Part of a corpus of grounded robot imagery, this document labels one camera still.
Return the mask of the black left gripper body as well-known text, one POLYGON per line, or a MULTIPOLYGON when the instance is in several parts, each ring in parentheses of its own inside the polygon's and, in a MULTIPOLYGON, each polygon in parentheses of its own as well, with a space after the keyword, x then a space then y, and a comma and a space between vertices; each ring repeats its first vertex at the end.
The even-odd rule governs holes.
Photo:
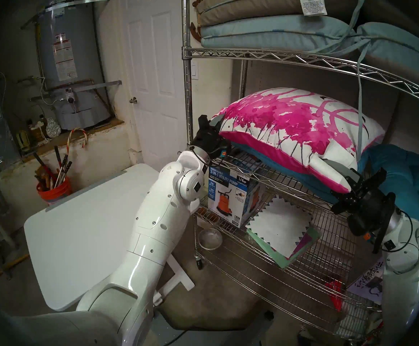
POLYGON ((211 159, 225 158, 232 151, 231 142, 216 130, 199 130, 190 146, 204 151, 211 159))

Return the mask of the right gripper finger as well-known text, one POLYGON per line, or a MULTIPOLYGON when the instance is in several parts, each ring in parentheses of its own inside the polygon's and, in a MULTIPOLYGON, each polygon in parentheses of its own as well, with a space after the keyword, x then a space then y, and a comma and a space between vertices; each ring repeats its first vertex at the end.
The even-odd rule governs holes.
POLYGON ((335 171, 328 186, 332 191, 351 191, 352 187, 361 182, 364 178, 354 168, 347 167, 333 160, 323 160, 335 171))
POLYGON ((351 191, 350 193, 342 194, 331 191, 331 194, 337 199, 337 202, 330 209, 334 214, 354 213, 356 207, 355 192, 351 191))

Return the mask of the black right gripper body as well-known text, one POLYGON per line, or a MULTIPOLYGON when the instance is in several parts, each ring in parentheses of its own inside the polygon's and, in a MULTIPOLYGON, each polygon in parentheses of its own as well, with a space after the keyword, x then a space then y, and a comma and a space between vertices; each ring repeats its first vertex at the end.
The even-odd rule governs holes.
POLYGON ((377 232, 377 237, 383 238, 388 232, 390 220, 396 211, 396 195, 393 192, 382 192, 379 188, 387 174, 381 167, 367 179, 360 177, 357 182, 349 182, 352 197, 348 222, 355 235, 377 232))

